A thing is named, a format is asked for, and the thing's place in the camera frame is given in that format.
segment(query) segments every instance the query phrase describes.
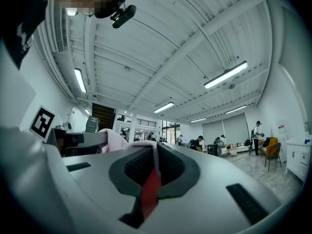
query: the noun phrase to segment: marble floor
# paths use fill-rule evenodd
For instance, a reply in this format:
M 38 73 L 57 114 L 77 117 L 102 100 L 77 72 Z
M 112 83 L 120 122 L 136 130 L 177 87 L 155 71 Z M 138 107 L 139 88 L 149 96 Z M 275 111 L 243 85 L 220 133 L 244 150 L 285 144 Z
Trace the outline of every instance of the marble floor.
M 285 173 L 286 162 L 282 163 L 282 167 L 275 159 L 271 160 L 270 171 L 268 171 L 268 161 L 264 167 L 265 157 L 256 157 L 255 153 L 249 152 L 239 153 L 236 156 L 227 156 L 224 159 L 232 162 L 249 176 L 258 180 L 279 198 L 282 204 L 285 204 L 301 191 L 303 182 L 292 172 Z

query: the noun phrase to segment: fluorescent light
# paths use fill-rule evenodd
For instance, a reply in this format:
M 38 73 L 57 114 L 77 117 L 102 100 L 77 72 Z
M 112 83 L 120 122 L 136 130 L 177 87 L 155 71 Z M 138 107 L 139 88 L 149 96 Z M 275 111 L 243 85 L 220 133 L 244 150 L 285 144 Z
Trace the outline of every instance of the fluorescent light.
M 230 110 L 230 111 L 226 112 L 226 114 L 230 114 L 230 113 L 235 112 L 235 111 L 237 111 L 237 110 L 240 110 L 240 109 L 242 109 L 242 108 L 244 108 L 244 107 L 247 107 L 247 106 L 246 106 L 246 105 L 244 105 L 244 106 L 241 106 L 241 107 L 239 107 L 239 108 L 236 108 L 236 109 Z
M 248 68 L 248 63 L 246 61 L 242 62 L 241 64 L 238 64 L 237 66 L 235 66 L 234 68 L 230 69 L 229 71 L 226 71 L 225 73 L 217 76 L 216 78 L 208 81 L 207 83 L 205 83 L 205 88 L 211 88 L 215 85 L 217 85 L 220 82 L 223 82 L 224 80 L 236 75 L 237 73 L 239 73 L 240 71 L 244 70 Z
M 81 73 L 81 70 L 76 68 L 75 69 L 75 75 L 77 77 L 77 81 L 79 83 L 79 86 L 80 86 L 80 89 L 82 92 L 86 93 L 86 87 L 84 86 L 84 82 L 83 82 L 83 79 L 82 79 L 82 73 Z
M 163 107 L 155 110 L 154 113 L 159 113 L 160 111 L 163 111 L 163 110 L 165 110 L 165 109 L 167 109 L 169 107 L 172 107 L 173 105 L 174 105 L 173 102 L 169 102 L 168 104 L 164 105 Z
M 77 8 L 67 8 L 66 11 L 69 16 L 75 16 L 78 14 Z
M 192 123 L 192 122 L 196 122 L 196 121 L 205 120 L 205 119 L 207 119 L 207 118 L 191 120 L 191 121 L 190 121 L 190 123 Z

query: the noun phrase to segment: white cabinet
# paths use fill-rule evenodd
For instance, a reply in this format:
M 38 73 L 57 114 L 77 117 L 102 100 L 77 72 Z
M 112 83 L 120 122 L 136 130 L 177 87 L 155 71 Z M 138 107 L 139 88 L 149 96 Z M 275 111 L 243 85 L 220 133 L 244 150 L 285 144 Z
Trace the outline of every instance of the white cabinet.
M 287 141 L 287 167 L 286 172 L 291 170 L 302 181 L 306 179 L 310 165 L 311 143 L 290 139 Z

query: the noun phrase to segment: black cap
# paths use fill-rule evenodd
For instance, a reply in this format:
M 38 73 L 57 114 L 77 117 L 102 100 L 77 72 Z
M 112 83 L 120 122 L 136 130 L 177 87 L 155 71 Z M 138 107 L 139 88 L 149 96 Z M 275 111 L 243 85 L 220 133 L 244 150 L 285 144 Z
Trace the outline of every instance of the black cap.
M 126 0 L 113 0 L 110 8 L 101 8 L 94 13 L 96 18 L 107 18 L 114 14 Z

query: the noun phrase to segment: staircase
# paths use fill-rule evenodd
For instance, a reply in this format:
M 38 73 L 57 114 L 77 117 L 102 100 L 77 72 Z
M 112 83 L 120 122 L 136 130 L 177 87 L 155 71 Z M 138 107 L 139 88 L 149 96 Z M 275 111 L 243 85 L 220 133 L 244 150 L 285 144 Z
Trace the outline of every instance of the staircase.
M 92 105 L 92 116 L 99 118 L 99 129 L 113 128 L 113 123 L 115 119 L 115 109 L 100 106 L 97 104 Z

